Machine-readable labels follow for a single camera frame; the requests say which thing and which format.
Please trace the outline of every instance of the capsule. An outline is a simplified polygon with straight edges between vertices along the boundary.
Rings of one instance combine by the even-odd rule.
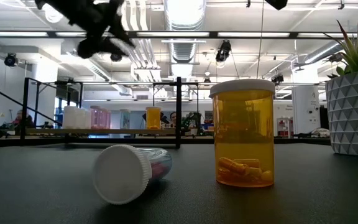
[[[223,180],[228,181],[228,182],[250,182],[250,181],[252,181],[251,176],[249,176],[249,175],[236,174],[229,170],[224,170],[222,168],[218,169],[218,176],[220,176]]]
[[[261,176],[262,181],[266,182],[273,182],[273,173],[272,171],[268,170],[265,171]]]
[[[245,164],[249,167],[259,168],[260,162],[258,159],[234,159],[234,162]]]
[[[226,157],[221,157],[218,162],[220,167],[226,168],[231,172],[241,174],[241,175],[248,175],[250,168],[245,164],[240,164],[237,162],[234,162],[231,159],[228,159]]]
[[[262,175],[262,169],[260,168],[249,168],[249,174],[253,177],[259,178]]]

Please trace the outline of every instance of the desk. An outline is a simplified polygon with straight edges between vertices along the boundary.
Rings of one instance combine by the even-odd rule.
[[[113,206],[91,181],[100,149],[0,148],[0,223],[358,223],[358,157],[276,145],[275,185],[241,189],[215,181],[213,145],[169,151],[164,181]]]

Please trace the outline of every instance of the shelf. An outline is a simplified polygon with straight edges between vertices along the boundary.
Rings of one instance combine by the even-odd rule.
[[[27,134],[175,134],[175,130],[149,129],[27,129]]]

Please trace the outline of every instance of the white container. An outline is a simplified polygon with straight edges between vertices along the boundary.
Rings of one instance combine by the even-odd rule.
[[[85,129],[86,128],[86,111],[84,109],[77,109],[76,110],[76,127],[78,129]]]
[[[76,110],[75,106],[65,106],[63,114],[63,129],[76,128]]]
[[[88,109],[85,110],[85,129],[91,129],[92,127],[92,112]]]

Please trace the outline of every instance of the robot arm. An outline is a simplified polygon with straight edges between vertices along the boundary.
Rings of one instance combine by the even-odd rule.
[[[81,41],[77,49],[82,58],[90,58],[98,52],[126,55],[109,41],[109,37],[103,37],[108,27],[109,33],[115,38],[135,47],[121,25],[121,16],[117,14],[123,2],[110,0],[108,3],[94,4],[93,0],[35,0],[38,9],[48,4],[65,16],[70,25],[76,24],[86,31],[86,39]]]
[[[265,0],[265,1],[277,10],[283,9],[285,6],[287,6],[287,2],[288,2],[288,0]]]

